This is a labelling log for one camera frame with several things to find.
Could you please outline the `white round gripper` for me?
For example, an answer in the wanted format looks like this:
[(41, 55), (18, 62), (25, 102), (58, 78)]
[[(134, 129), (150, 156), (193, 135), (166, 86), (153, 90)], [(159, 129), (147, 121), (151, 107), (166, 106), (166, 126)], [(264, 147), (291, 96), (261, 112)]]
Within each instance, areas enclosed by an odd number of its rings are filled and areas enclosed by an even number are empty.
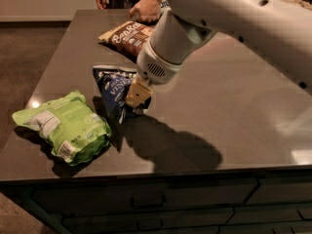
[(143, 45), (136, 64), (137, 73), (141, 77), (135, 77), (126, 95), (126, 104), (132, 108), (137, 108), (152, 96), (152, 83), (167, 84), (181, 69), (180, 64), (172, 64), (159, 57), (150, 41)]

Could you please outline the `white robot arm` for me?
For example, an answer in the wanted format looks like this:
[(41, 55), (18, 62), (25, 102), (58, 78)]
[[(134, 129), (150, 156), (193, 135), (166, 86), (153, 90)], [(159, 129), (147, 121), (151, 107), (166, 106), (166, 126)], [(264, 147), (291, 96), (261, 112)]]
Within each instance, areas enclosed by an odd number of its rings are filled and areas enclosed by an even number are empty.
[(136, 108), (195, 50), (222, 32), (243, 43), (305, 92), (312, 91), (312, 14), (280, 0), (168, 0), (137, 57), (126, 104)]

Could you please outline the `person's left hand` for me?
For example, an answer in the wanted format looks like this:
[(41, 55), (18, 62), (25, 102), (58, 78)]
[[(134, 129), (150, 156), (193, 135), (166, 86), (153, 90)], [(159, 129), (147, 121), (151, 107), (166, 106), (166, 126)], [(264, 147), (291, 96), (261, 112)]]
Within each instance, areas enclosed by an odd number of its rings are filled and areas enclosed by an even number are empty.
[(129, 10), (129, 16), (138, 22), (155, 22), (160, 15), (161, 2), (159, 0), (139, 0)]

